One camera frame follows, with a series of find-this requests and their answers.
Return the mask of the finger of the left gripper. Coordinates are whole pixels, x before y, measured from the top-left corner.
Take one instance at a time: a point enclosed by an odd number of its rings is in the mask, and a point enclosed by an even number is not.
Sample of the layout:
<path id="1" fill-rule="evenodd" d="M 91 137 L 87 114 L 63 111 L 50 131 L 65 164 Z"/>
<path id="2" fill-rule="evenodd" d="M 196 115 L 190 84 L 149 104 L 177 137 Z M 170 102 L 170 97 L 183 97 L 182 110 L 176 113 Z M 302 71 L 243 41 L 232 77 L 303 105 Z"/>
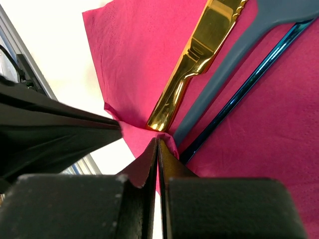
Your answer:
<path id="1" fill-rule="evenodd" d="M 60 173 L 122 137 L 113 119 L 0 79 L 0 189 L 23 174 Z"/>

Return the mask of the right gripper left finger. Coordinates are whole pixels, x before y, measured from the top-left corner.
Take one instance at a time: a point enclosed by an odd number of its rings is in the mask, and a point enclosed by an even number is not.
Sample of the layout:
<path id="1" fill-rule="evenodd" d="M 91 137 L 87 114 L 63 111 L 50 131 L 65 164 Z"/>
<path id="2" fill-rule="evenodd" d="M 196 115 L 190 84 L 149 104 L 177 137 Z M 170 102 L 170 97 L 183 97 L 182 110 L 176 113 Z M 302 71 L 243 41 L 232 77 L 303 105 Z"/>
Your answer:
<path id="1" fill-rule="evenodd" d="M 3 239 L 150 239 L 158 140 L 115 175 L 26 174 L 0 208 Z"/>

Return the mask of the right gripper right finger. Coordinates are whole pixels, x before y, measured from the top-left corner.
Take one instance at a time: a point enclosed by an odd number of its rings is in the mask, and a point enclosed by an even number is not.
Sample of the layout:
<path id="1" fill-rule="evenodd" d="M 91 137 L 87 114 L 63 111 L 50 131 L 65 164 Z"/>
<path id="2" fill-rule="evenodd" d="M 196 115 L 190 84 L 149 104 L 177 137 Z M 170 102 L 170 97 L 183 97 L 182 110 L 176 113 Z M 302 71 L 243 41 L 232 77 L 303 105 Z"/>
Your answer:
<path id="1" fill-rule="evenodd" d="M 158 141 L 165 239 L 305 239 L 290 193 L 270 178 L 200 178 Z"/>

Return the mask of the gold metal knife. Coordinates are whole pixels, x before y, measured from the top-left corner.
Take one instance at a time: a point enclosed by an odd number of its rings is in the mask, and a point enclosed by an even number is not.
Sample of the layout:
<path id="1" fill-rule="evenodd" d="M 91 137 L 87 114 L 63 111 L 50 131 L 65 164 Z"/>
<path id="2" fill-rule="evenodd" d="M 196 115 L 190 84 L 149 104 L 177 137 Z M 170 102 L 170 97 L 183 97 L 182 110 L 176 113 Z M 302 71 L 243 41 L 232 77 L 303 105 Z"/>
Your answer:
<path id="1" fill-rule="evenodd" d="M 190 80 L 205 73 L 236 24 L 245 0 L 208 0 L 146 127 L 164 132 L 173 122 Z"/>

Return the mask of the pink paper napkin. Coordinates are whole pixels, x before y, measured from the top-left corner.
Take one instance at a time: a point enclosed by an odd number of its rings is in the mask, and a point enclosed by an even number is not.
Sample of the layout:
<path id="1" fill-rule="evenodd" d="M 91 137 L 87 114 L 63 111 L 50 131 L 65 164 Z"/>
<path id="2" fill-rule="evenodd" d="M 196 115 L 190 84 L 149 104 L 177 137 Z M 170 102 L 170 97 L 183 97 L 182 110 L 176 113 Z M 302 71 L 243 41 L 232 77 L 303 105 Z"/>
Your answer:
<path id="1" fill-rule="evenodd" d="M 203 0 L 114 0 L 83 13 L 104 100 L 134 156 L 160 137 L 179 156 L 289 31 L 273 28 L 241 61 L 210 108 L 176 146 L 172 135 L 235 41 L 257 15 L 246 3 L 209 70 L 194 77 L 166 133 L 146 129 L 196 23 Z M 270 177 L 290 191 L 308 237 L 319 236 L 319 24 L 270 67 L 188 163 L 201 177 Z"/>

